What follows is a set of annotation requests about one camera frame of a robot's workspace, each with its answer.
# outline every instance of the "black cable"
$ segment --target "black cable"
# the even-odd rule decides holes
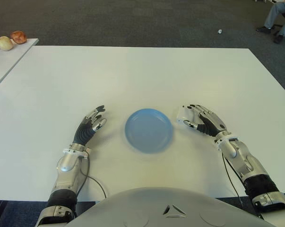
[[[91,177],[91,176],[88,175],[88,173],[89,173],[89,171],[90,171],[90,155],[89,155],[89,153],[87,153],[87,166],[88,166],[88,168],[87,168],[87,173],[84,174],[84,173],[82,172],[82,170],[80,169],[81,174],[82,174],[83,176],[85,176],[86,179],[87,179],[87,178],[90,178],[90,179],[92,179],[93,181],[95,181],[95,182],[100,186],[101,190],[102,190],[103,193],[104,193],[104,197],[106,198],[106,194],[105,194],[104,188],[101,186],[101,184],[100,184],[95,178],[93,178],[93,177]]]
[[[235,169],[233,168],[232,164],[230,164],[230,162],[227,160],[227,158],[226,158],[226,161],[227,161],[228,165],[232,168],[232,170],[234,171],[234,173],[236,174],[236,176],[239,178],[239,180],[241,181],[241,183],[244,185],[244,183],[243,183],[241,177],[237,174],[237,172],[236,172]]]
[[[84,180],[84,182],[82,183],[80,189],[79,189],[78,192],[77,192],[77,197],[78,197],[78,195],[79,195],[79,193],[80,193],[82,187],[85,185],[86,180],[87,180],[87,177],[88,177],[87,175],[88,175],[88,173],[89,173],[89,171],[90,171],[90,155],[89,155],[89,153],[87,153],[87,159],[88,159],[88,162],[87,162],[87,171],[86,171],[86,175],[84,175],[84,176],[86,176],[86,177],[85,177],[85,180]]]
[[[231,178],[230,178],[230,176],[229,176],[229,174],[228,174],[223,153],[222,153],[222,159],[223,159],[223,163],[224,163],[224,167],[225,167],[225,170],[226,170],[228,179],[229,179],[229,181],[231,182],[231,184],[232,184],[232,186],[233,186],[233,189],[235,190],[235,192],[236,192],[236,194],[237,194],[237,196],[238,196],[239,202],[241,203],[241,206],[242,206],[242,209],[243,209],[243,202],[242,202],[242,200],[241,200],[241,198],[240,198],[240,196],[239,196],[239,194],[238,194],[238,192],[237,192],[235,186],[233,185],[233,182],[232,182],[232,180],[231,180]]]
[[[104,197],[106,198],[106,194],[105,194],[104,188],[101,186],[101,184],[100,184],[95,178],[93,178],[93,177],[91,177],[91,176],[87,176],[87,177],[90,178],[91,180],[95,181],[95,182],[99,185],[99,187],[101,188],[101,190],[102,190],[103,193],[104,193]]]

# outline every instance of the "robot finger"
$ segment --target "robot finger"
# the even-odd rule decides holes
[[[91,123],[93,124],[94,122],[96,122],[98,119],[101,118],[101,114],[100,115],[97,115],[96,117],[94,117],[92,120],[91,120]]]
[[[201,108],[200,105],[190,105],[188,106],[188,108],[198,113],[201,113],[201,112],[203,113],[204,111],[206,111],[205,109]]]
[[[207,113],[212,114],[213,112],[210,111],[209,109],[207,109],[206,107],[202,106],[202,105],[198,105],[200,106],[202,109],[204,109]]]
[[[198,124],[196,124],[194,122],[190,122],[188,120],[184,120],[183,123],[186,124],[187,126],[194,128],[194,129],[197,129],[197,127],[198,127]]]
[[[94,119],[99,112],[104,112],[104,105],[97,107],[96,109],[92,110],[89,114],[86,115],[86,119]]]
[[[106,119],[98,119],[96,122],[93,123],[92,125],[92,129],[93,131],[97,132],[98,130],[100,130],[106,123]]]

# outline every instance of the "white table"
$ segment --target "white table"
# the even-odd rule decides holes
[[[3,51],[0,49],[0,82],[13,69],[18,61],[26,54],[26,52],[36,43],[38,39],[28,39],[26,43],[18,45],[13,40],[13,49]]]
[[[101,104],[108,122],[88,144],[90,175],[109,196],[148,186],[235,196],[213,138],[176,123],[182,104],[215,111],[285,192],[285,91],[248,49],[34,46],[0,84],[0,200],[46,201],[63,148]],[[125,122],[142,108],[173,124],[162,153],[126,141]],[[87,181],[79,200],[102,198]]]

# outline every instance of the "plastic plate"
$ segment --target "plastic plate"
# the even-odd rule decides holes
[[[142,109],[133,113],[125,125],[129,143],[144,153],[163,151],[173,136],[170,120],[160,111]]]

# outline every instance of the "robotic arm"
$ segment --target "robotic arm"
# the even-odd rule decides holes
[[[285,227],[285,195],[278,190],[261,163],[251,155],[243,142],[227,131],[226,125],[215,113],[200,105],[190,105],[188,108],[198,113],[204,124],[190,121],[184,121],[184,123],[216,138],[216,147],[222,151],[241,180],[259,216],[276,227]],[[178,226],[189,226],[189,224],[204,226],[204,222],[212,223],[212,226],[224,226],[225,220],[223,219],[228,220],[226,226],[234,226],[232,223],[251,222],[257,223],[257,226],[271,226],[253,215],[213,198],[168,188],[142,188],[116,194],[112,196],[113,198],[93,206],[85,214],[73,220],[77,216],[75,211],[77,196],[86,180],[84,175],[80,174],[82,159],[89,158],[88,150],[85,148],[86,143],[106,123],[106,119],[101,119],[101,115],[98,115],[103,111],[105,111],[104,106],[99,106],[89,113],[79,125],[70,148],[64,149],[64,156],[57,163],[57,180],[46,208],[42,210],[35,227],[58,227],[67,224],[68,226],[90,226],[91,221],[96,226],[97,224],[98,226],[113,226],[109,223],[116,225],[124,215],[126,215],[126,220],[122,226],[130,226],[129,223],[135,226],[138,226],[138,223],[146,226],[148,222],[150,226],[174,226],[175,223],[169,220],[170,217],[181,217]],[[170,205],[166,206],[169,202],[174,208],[170,213]],[[186,210],[182,211],[174,204]],[[143,213],[138,216],[136,213],[131,215],[135,207],[147,213],[151,217],[150,221]],[[158,212],[162,208],[165,208],[163,214]],[[227,210],[229,216],[217,215],[219,208]]]
[[[79,174],[81,162],[83,158],[89,158],[85,146],[93,135],[105,125],[106,119],[101,119],[101,115],[98,115],[104,111],[104,105],[102,105],[84,117],[70,148],[63,150],[64,155],[56,167],[57,180],[46,208],[42,210],[39,216],[36,227],[40,225],[50,226],[48,224],[60,226],[59,223],[64,226],[77,216],[75,211],[77,196],[86,181],[86,178],[83,179],[82,175]]]
[[[226,125],[215,113],[200,105],[190,105],[188,108],[197,113],[204,124],[184,123],[216,138],[216,147],[231,163],[256,212],[265,221],[285,227],[285,195],[278,190],[261,163],[238,137],[227,131]]]

